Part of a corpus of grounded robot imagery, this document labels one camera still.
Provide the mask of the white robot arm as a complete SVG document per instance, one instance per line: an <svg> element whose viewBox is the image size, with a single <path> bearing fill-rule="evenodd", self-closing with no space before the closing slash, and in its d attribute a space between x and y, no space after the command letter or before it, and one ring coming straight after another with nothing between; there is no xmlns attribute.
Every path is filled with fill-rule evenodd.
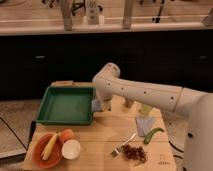
<svg viewBox="0 0 213 171"><path fill-rule="evenodd" d="M92 79L97 98L113 95L142 102L188 118L182 168L184 171L213 171L213 93L181 86L120 79L120 68L107 63Z"/></svg>

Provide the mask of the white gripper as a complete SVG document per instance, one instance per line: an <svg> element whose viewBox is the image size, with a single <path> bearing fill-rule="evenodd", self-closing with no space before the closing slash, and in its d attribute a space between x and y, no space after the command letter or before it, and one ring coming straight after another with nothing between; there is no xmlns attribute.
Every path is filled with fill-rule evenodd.
<svg viewBox="0 0 213 171"><path fill-rule="evenodd" d="M104 112L111 110L111 100L113 95L104 91L97 90L96 98L101 102L102 109Z"/></svg>

